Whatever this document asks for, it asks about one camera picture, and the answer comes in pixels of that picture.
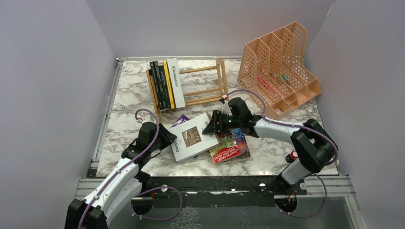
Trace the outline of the red 13-storey treehouse book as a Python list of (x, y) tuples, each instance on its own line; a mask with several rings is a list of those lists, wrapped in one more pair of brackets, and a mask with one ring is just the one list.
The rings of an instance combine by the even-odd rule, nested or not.
[(220, 144), (209, 150), (214, 164), (229, 161), (241, 155), (239, 146), (232, 134), (219, 136)]

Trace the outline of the black moon and sixpence book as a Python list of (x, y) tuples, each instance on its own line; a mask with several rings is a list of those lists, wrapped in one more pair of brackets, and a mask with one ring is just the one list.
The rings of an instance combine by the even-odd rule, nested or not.
[(149, 64), (150, 64), (150, 69), (151, 69), (151, 72), (152, 72), (152, 77), (153, 77), (153, 81), (154, 81), (154, 87), (155, 87), (155, 91), (156, 91), (157, 100), (158, 100), (158, 103), (159, 103), (159, 109), (162, 110), (163, 102), (162, 102), (162, 98), (161, 98), (161, 94), (160, 94), (159, 81), (158, 81), (157, 71), (156, 71), (156, 68), (155, 68), (155, 62), (151, 61), (151, 62), (149, 62)]

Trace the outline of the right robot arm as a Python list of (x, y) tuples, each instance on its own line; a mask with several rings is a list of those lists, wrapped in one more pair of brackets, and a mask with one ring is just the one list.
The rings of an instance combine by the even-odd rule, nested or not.
[(233, 98), (227, 104), (230, 113), (214, 110), (203, 135), (225, 135), (239, 128), (247, 136), (292, 144), (298, 157), (277, 176), (279, 193), (289, 193), (301, 179), (320, 172), (336, 159), (336, 144), (316, 120), (309, 119), (302, 124), (274, 121), (252, 114), (241, 98)]

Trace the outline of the yellow book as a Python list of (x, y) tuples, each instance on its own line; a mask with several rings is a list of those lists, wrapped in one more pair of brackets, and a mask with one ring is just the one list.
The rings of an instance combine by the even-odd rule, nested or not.
[(168, 88), (168, 94), (169, 94), (169, 101), (171, 105), (171, 109), (175, 108), (175, 101), (174, 101), (174, 96), (172, 92), (172, 86), (171, 86), (171, 79), (170, 79), (170, 74), (169, 74), (169, 68), (168, 68), (168, 63), (166, 60), (163, 61), (163, 67), (164, 67), (164, 72), (165, 72), (165, 77), (166, 77), (166, 83), (167, 83), (167, 88)]

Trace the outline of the green alice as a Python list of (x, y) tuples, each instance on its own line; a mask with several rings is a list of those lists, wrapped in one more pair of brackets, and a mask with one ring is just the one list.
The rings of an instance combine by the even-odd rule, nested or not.
[(157, 71), (157, 75), (158, 75), (158, 81), (159, 81), (159, 87), (160, 87), (160, 94), (161, 94), (161, 98), (162, 98), (162, 102), (163, 102), (163, 108), (162, 110), (166, 110), (165, 109), (165, 98), (164, 98), (164, 93), (163, 93), (163, 88), (162, 88), (162, 83), (161, 83), (161, 78), (160, 78), (160, 73), (159, 73), (159, 68), (158, 66), (160, 65), (158, 61), (154, 61), (155, 62), (155, 68)]

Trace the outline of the purple 52-storey treehouse book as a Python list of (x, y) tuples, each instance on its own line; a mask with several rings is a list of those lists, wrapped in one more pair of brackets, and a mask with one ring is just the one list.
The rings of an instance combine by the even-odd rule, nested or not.
[(181, 125), (182, 123), (187, 122), (187, 121), (189, 121), (189, 120), (190, 120), (190, 119), (189, 119), (186, 115), (182, 114), (182, 115), (174, 122), (174, 124), (171, 126), (171, 128), (173, 128), (173, 127), (175, 127), (175, 126), (178, 126), (178, 125)]

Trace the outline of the floral little women book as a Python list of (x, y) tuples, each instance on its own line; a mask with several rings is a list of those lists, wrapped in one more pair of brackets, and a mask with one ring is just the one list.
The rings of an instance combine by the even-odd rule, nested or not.
[(159, 65), (159, 73), (160, 73), (160, 78), (161, 78), (161, 83), (162, 83), (162, 88), (163, 88), (163, 93), (164, 93), (164, 98), (165, 98), (165, 109), (171, 109), (171, 102), (169, 98), (169, 90), (166, 82), (166, 75), (164, 72), (164, 67), (163, 65)]

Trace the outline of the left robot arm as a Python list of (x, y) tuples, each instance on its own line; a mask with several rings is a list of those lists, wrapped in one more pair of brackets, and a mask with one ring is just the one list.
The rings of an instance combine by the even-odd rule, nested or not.
[(169, 147), (176, 139), (162, 124), (143, 123), (138, 137), (125, 148), (113, 171), (94, 191), (69, 204), (64, 227), (107, 229), (125, 204), (149, 192), (150, 175), (141, 169), (153, 152)]

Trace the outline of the white furniture book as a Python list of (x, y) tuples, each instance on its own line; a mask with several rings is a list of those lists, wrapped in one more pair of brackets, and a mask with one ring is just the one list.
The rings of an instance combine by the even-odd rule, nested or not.
[(210, 120), (211, 116), (203, 113), (170, 128), (170, 132), (177, 137), (171, 144), (176, 162), (183, 162), (219, 146), (220, 141), (216, 135), (203, 134), (203, 130), (208, 126)]

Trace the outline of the white afternoon tea coffee book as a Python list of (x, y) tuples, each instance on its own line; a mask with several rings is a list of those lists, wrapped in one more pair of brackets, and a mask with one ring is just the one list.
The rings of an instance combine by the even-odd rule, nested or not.
[(177, 58), (167, 59), (167, 66), (171, 78), (171, 86), (175, 101), (176, 108), (183, 108), (186, 106), (181, 84), (180, 71)]

